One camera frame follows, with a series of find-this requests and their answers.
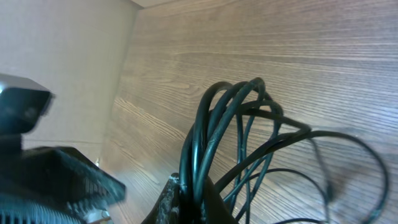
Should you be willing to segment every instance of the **brown wooden tabletop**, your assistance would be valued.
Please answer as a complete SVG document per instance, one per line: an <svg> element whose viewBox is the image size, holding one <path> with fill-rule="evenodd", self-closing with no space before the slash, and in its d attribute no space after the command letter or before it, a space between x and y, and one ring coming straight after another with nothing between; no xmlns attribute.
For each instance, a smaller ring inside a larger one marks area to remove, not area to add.
<svg viewBox="0 0 398 224"><path fill-rule="evenodd" d="M286 116L313 129L357 136L381 154L392 184L378 222L395 223L396 0L182 0L141 10L101 161L102 168L127 186L126 201L111 209L115 223L140 223L168 176L178 172L182 144L204 91L219 81L237 83L255 77L264 79ZM271 133L270 121L256 119L254 124L250 151ZM336 185L333 220L358 223L379 198L380 168L348 141L317 141ZM218 180L235 163L232 120L210 177ZM271 167L296 169L323 183L307 142L277 151ZM231 185L221 195L230 190ZM238 208L244 193L243 188ZM251 223L323 219L322 206L321 196L306 180L269 174L252 203Z"/></svg>

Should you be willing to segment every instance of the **cable bundle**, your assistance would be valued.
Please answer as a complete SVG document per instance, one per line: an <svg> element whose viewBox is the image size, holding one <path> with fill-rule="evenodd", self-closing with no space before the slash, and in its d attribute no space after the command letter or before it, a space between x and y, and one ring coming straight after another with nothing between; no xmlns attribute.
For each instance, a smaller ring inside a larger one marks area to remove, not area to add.
<svg viewBox="0 0 398 224"><path fill-rule="evenodd" d="M221 90L226 90L226 92L219 99L214 109L210 110L210 104L213 97ZM244 99L251 91L256 91L258 93L257 100L243 103ZM269 106L271 111L260 110L260 106ZM250 116L245 130L243 130L243 115ZM187 138L185 139L181 153L180 200L183 205L196 208L197 210L202 209L203 212L204 208L202 203L205 180L208 177L210 166L215 156L218 144L220 143L221 138L223 137L233 116L236 117L238 127L237 164L219 181L217 181L215 184L215 190L220 193L230 182L234 181L233 190L223 199L225 204L229 207L229 213L232 215L236 197L243 185L247 185L246 203L236 216L235 219L237 221L239 221L246 213L246 223L250 222L250 204L256 196L266 174L272 172L290 172L307 179L318 189L324 201L325 219L321 221L311 218L294 218L279 222L278 224L292 222L330 223L328 204L333 200L333 185L328 169L322 161L318 146L313 140L316 137L333 137L353 141L363 147L373 156L373 158L375 158L384 176L383 192L376 206L369 212L368 216L361 223L372 223L380 216L389 191L389 175L380 156L369 146L355 137L332 131L312 131L310 126L307 124L286 118L280 105L273 101L266 92L264 81L261 78L255 78L250 82L240 82L235 85L228 82L218 82L207 89L203 95L198 107L195 124L192 126ZM274 129L268 141L258 147L252 154L247 155L246 146L248 136L255 117L273 120ZM298 131L279 134L279 129L282 124L298 128ZM323 190L307 175L296 170L268 169L273 153L276 150L303 140L310 141L315 150L317 160L326 179L326 190ZM262 165L261 171L257 174L253 174L256 168L260 165ZM252 191L250 191L250 180L255 178L256 183L254 184Z"/></svg>

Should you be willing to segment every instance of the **black wire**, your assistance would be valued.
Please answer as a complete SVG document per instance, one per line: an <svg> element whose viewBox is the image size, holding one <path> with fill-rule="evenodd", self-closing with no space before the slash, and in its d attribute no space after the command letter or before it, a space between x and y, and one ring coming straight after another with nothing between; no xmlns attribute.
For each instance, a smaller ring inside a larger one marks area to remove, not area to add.
<svg viewBox="0 0 398 224"><path fill-rule="evenodd" d="M217 102L215 108L210 111L209 107L213 97L221 90L227 91ZM257 100L242 104L243 100L252 90L258 92ZM227 106L231 99L233 99L232 102L229 106ZM260 106L269 106L271 112L260 110ZM271 172L284 171L301 175L314 184L314 186L320 191L320 194L324 200L325 221L330 222L328 204L330 200L333 200L333 184L331 182L331 177L327 166L323 162L319 148L316 142L313 140L313 138L317 137L343 138L353 141L363 147L375 158L382 170L384 177L383 191L376 206L370 211L362 223L372 223L377 217L380 216L389 192L389 174L379 155L369 146L355 137L331 131L311 131L308 125L294 121L290 118L286 118L283 116L282 108L276 102L274 102L266 92L265 84L260 78L255 78L250 82L237 83L233 86L226 82L216 83L205 92L203 98L201 99L195 124L187 135L180 159L180 201L184 207L196 208L197 216L201 215L200 208L203 203L204 183L215 156L216 148L218 147L218 144L220 143L220 140L234 115L236 115L238 127L237 164L219 181L216 182L214 188L220 193L231 181L235 179L234 188L224 198L224 201L229 203L229 212L232 214L238 193L244 184L247 185L246 203L238 213L238 216L236 217L237 220L239 220L246 212L246 223L249 223L250 204L253 198L256 196L256 192L258 191L264 176ZM249 121L246 124L245 131L243 131L242 115L250 116ZM248 135L256 116L273 120L274 130L268 141L247 156L246 151ZM282 124L287 124L289 126L298 128L298 131L279 134L279 129ZM311 178L295 170L268 170L269 164L272 160L273 152L305 139L308 139L314 148L317 161L320 164L320 169L325 176L326 192L324 192ZM264 162L264 165L261 171L252 175L252 173L261 165L262 162ZM253 190L250 191L249 181L253 178L257 178L257 180ZM193 217L188 218L187 222L191 222L194 219L195 215L192 216ZM279 222L278 224L292 222L322 223L322 221L311 218L295 218Z"/></svg>

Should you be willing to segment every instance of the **wood grain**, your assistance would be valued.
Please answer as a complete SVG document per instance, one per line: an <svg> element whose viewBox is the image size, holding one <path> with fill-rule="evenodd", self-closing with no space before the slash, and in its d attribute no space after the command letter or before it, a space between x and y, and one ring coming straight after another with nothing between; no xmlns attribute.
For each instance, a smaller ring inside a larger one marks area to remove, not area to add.
<svg viewBox="0 0 398 224"><path fill-rule="evenodd" d="M288 117L314 129L352 134L381 153L392 185L378 222L396 222L397 71L395 0L185 0L140 11L102 155L103 168L128 190L126 201L111 209L115 223L140 223L168 176L178 171L183 140L204 91L218 81L255 77L266 81ZM270 121L255 120L250 150L270 133ZM358 223L379 198L380 170L350 142L317 140L337 188L333 221ZM210 177L225 174L235 155L232 121ZM307 142L276 152L271 167L297 169L323 183ZM251 213L251 223L323 218L315 188L290 174L268 175Z"/></svg>

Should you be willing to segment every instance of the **wire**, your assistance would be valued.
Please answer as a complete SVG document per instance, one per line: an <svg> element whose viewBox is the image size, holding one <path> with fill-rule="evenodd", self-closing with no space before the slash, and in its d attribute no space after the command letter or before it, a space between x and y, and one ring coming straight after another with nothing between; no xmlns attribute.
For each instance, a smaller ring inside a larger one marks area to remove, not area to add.
<svg viewBox="0 0 398 224"><path fill-rule="evenodd" d="M226 90L226 92L219 99L214 109L210 110L213 97L221 90ZM257 100L242 104L251 91L258 93ZM269 106L271 111L260 110L261 106ZM234 181L233 189L223 199L229 208L229 213L232 215L236 197L246 184L246 202L236 216L237 221L246 213L246 223L250 222L250 204L256 196L266 174L272 172L290 172L309 180L318 189L323 198L325 221L311 218L294 218L277 224L292 222L330 223L328 205L333 200L333 184L328 168L314 140L317 137L347 139L359 144L375 158L383 174L383 191L376 206L361 223L372 223L380 216L386 204L390 184L387 167L380 156L358 138L331 131L312 131L310 126L285 117L282 107L273 101L266 92L264 81L260 78L255 78L250 82L240 82L235 85L226 82L215 83L205 92L201 99L195 123L185 139L180 158L180 202L184 207L196 208L195 214L189 213L185 215L188 217L187 222L191 223L198 217L203 218L203 214L206 214L206 211L203 212L205 210L203 206L205 180L208 177L218 144L233 116L236 117L238 127L237 163L216 182L214 188L216 192L220 193L230 182ZM243 130L243 116L250 116L245 130ZM273 120L274 129L269 139L263 145L258 147L250 155L247 155L248 136L255 117ZM298 130L291 133L279 134L279 129L283 124L293 126ZM274 152L303 140L308 140L314 149L320 170L325 176L325 191L310 177L298 171L290 169L268 169ZM263 162L264 165L261 171L253 174ZM255 178L257 178L256 183L250 191L250 180Z"/></svg>

